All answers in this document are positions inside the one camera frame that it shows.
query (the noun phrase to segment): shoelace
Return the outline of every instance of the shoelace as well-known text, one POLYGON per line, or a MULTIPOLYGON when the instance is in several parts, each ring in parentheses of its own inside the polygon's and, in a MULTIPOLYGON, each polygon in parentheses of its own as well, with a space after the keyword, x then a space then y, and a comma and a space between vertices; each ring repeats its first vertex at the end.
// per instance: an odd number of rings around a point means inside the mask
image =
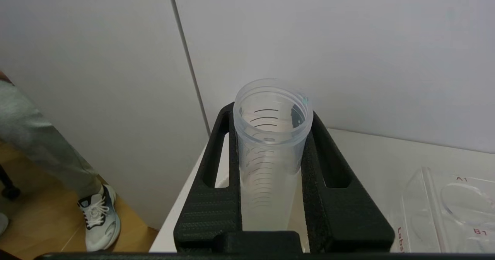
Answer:
POLYGON ((109 210, 109 207, 103 206, 105 201, 101 199, 99 202, 89 205, 87 208, 83 209, 84 216, 86 217, 86 224, 91 227, 94 225, 100 225, 103 221, 103 216, 109 210))

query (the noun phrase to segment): chair leg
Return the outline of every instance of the chair leg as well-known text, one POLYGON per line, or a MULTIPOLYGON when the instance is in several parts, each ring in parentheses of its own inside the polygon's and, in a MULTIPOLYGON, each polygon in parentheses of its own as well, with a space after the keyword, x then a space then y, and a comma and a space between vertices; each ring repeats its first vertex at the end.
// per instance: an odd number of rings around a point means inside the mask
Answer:
POLYGON ((21 190, 16 188, 14 186, 14 183, 12 183, 11 179, 3 169, 3 167, 0 165, 0 181, 2 181, 3 185, 5 186, 5 189, 2 190, 2 196, 9 199, 9 200, 14 200, 16 199, 20 194, 21 190))

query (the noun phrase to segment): plastic cylinder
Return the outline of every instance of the plastic cylinder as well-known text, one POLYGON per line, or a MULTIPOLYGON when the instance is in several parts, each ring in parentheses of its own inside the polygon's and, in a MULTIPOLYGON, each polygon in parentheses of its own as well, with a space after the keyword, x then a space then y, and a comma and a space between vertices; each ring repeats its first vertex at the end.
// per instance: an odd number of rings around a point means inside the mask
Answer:
POLYGON ((234 126, 244 231, 287 229, 312 122, 311 103, 288 82, 258 79, 238 92, 234 126))

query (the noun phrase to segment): person's leg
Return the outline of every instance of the person's leg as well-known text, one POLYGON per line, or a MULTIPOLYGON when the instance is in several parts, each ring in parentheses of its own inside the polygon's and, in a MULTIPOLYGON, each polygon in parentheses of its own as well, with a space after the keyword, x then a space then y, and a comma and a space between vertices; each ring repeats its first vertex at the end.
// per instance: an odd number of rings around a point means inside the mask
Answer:
MULTIPOLYGON (((102 186, 96 172, 19 90, 0 80, 0 139, 79 195, 86 223, 88 251, 107 249, 120 233, 115 191, 102 186)), ((0 216, 0 229, 5 219, 0 216)))
POLYGON ((101 190, 92 167, 14 85, 1 80, 0 139, 75 190, 79 198, 101 190))

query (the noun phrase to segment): clear plastic tray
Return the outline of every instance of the clear plastic tray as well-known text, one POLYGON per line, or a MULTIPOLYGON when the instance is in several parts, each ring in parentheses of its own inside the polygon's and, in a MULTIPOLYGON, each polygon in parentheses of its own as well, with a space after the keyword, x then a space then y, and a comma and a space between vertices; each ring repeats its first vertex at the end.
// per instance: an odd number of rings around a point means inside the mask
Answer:
POLYGON ((422 167, 392 210, 393 252, 495 253, 495 182, 422 167))

